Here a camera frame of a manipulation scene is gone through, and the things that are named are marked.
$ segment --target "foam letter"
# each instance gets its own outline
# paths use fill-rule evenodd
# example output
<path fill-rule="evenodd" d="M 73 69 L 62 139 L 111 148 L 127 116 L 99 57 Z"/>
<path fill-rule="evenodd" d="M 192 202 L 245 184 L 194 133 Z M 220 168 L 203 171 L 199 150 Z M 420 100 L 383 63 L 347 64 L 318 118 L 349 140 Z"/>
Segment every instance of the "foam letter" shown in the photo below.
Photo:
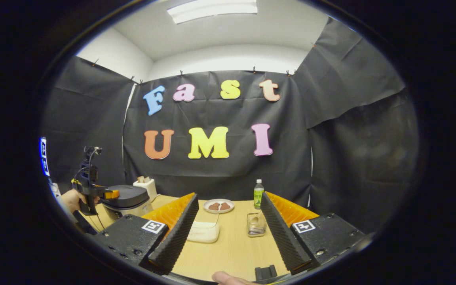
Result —
<path fill-rule="evenodd" d="M 201 157 L 198 148 L 201 149 L 203 156 L 209 157 L 210 151 L 212 152 L 212 158 L 226 158 L 230 154 L 226 151 L 226 133 L 228 128 L 217 127 L 212 131 L 210 138 L 207 138 L 202 128 L 190 129 L 191 134 L 191 152 L 188 154 L 190 159 L 198 159 Z"/>
<path fill-rule="evenodd" d="M 273 153 L 272 148 L 268 146 L 268 124 L 255 124 L 251 126 L 251 129 L 255 131 L 256 135 L 256 156 L 271 155 Z"/>
<path fill-rule="evenodd" d="M 189 102 L 195 99 L 193 95 L 195 92 L 195 85 L 192 84 L 183 84 L 177 87 L 177 92 L 173 95 L 175 101 L 186 101 Z"/>
<path fill-rule="evenodd" d="M 225 80 L 221 83 L 221 97 L 223 99 L 237 99 L 240 96 L 240 83 L 237 80 Z"/>
<path fill-rule="evenodd" d="M 158 105 L 158 102 L 163 102 L 163 94 L 161 94 L 163 91 L 165 91 L 165 87 L 161 85 L 143 96 L 145 101 L 147 101 L 147 105 L 149 106 L 149 116 L 161 110 L 161 105 Z"/>
<path fill-rule="evenodd" d="M 145 154 L 152 159 L 163 159 L 170 154 L 170 144 L 172 141 L 173 130 L 162 130 L 163 149 L 160 152 L 156 151 L 154 143 L 156 142 L 157 131 L 147 131 L 143 133 L 145 136 Z"/>
<path fill-rule="evenodd" d="M 260 87 L 263 87 L 263 96 L 268 101 L 277 101 L 281 98 L 279 94 L 274 94 L 274 88 L 278 88 L 276 83 L 272 83 L 272 80 L 267 79 L 259 84 Z"/>

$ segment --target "white plate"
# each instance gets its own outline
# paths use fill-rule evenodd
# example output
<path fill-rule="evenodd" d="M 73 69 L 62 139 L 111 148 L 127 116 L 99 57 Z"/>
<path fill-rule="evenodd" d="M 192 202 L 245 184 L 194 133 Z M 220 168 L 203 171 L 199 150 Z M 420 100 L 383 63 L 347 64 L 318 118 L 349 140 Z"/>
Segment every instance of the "white plate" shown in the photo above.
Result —
<path fill-rule="evenodd" d="M 230 208 L 226 209 L 226 210 L 221 210 L 221 211 L 209 209 L 209 206 L 216 202 L 219 204 L 223 204 L 223 202 L 226 202 L 226 204 L 228 204 L 230 206 Z M 203 209 L 205 209 L 205 211 L 208 211 L 209 213 L 226 213 L 226 212 L 233 210 L 233 208 L 235 208 L 235 204 L 232 201 L 226 200 L 226 199 L 212 199 L 212 200 L 208 200 L 207 202 L 203 203 Z"/>

